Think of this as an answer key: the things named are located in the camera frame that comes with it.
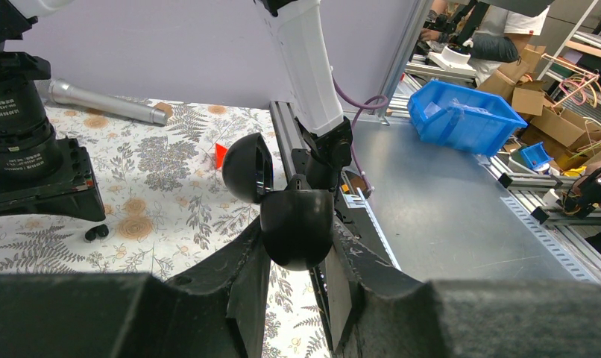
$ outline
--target white base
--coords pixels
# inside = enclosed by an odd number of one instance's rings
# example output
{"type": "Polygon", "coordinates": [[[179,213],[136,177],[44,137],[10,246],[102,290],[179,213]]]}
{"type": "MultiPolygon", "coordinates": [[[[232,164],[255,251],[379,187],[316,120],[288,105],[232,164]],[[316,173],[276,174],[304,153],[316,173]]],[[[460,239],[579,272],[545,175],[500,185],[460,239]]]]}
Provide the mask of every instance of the white base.
{"type": "Polygon", "coordinates": [[[428,54],[428,58],[446,71],[476,77],[476,70],[466,63],[463,64],[449,62],[445,58],[443,58],[441,54],[438,54],[436,52],[431,52],[430,54],[428,54]]]}

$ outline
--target perforated metal strip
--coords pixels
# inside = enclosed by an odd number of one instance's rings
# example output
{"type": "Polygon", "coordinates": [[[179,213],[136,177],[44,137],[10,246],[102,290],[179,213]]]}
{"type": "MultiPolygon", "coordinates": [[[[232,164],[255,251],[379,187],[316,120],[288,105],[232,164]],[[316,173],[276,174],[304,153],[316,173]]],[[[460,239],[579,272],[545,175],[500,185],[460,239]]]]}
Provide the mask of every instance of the perforated metal strip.
{"type": "Polygon", "coordinates": [[[570,255],[560,243],[551,236],[540,224],[526,211],[526,209],[513,197],[500,198],[505,205],[522,221],[535,238],[570,272],[576,280],[584,282],[598,282],[597,279],[586,271],[586,268],[570,255]]]}

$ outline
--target human hand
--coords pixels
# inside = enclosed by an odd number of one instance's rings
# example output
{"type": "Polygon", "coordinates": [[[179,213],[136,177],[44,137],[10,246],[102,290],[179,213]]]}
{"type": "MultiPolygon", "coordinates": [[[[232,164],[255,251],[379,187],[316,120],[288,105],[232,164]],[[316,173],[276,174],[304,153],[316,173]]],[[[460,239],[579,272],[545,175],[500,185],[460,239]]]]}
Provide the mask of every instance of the human hand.
{"type": "Polygon", "coordinates": [[[586,171],[583,177],[581,177],[578,181],[575,182],[575,184],[573,184],[573,188],[571,189],[571,191],[575,194],[575,195],[581,195],[581,190],[579,190],[579,185],[581,183],[583,183],[586,179],[588,179],[588,176],[593,174],[597,169],[601,168],[601,160],[592,164],[589,164],[586,167],[586,171]]]}
{"type": "Polygon", "coordinates": [[[439,31],[422,28],[419,38],[423,41],[438,41],[440,35],[441,33],[439,31]]]}

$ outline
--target white shirt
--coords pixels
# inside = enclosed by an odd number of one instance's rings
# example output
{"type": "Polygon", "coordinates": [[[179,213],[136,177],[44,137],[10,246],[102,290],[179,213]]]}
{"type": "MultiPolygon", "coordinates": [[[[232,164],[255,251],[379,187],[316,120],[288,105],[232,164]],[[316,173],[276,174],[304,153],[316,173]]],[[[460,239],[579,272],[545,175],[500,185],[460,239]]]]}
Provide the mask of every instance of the white shirt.
{"type": "MultiPolygon", "coordinates": [[[[539,36],[547,19],[549,8],[536,17],[528,17],[491,6],[475,34],[488,34],[501,37],[504,34],[526,34],[539,36]]],[[[469,64],[476,70],[476,84],[489,78],[502,62],[470,59],[469,64]]]]}

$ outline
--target blue crate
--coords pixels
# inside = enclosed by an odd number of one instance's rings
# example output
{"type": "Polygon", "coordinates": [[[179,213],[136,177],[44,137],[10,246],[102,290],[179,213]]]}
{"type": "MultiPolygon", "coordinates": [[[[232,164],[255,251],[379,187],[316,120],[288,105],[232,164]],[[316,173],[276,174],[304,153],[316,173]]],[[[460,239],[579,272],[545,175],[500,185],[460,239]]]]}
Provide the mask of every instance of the blue crate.
{"type": "Polygon", "coordinates": [[[424,142],[488,157],[494,156],[516,129],[526,127],[499,95],[440,81],[430,81],[413,94],[408,111],[424,142]]]}
{"type": "Polygon", "coordinates": [[[519,149],[520,156],[529,169],[535,169],[553,160],[544,150],[543,142],[519,149]]]}

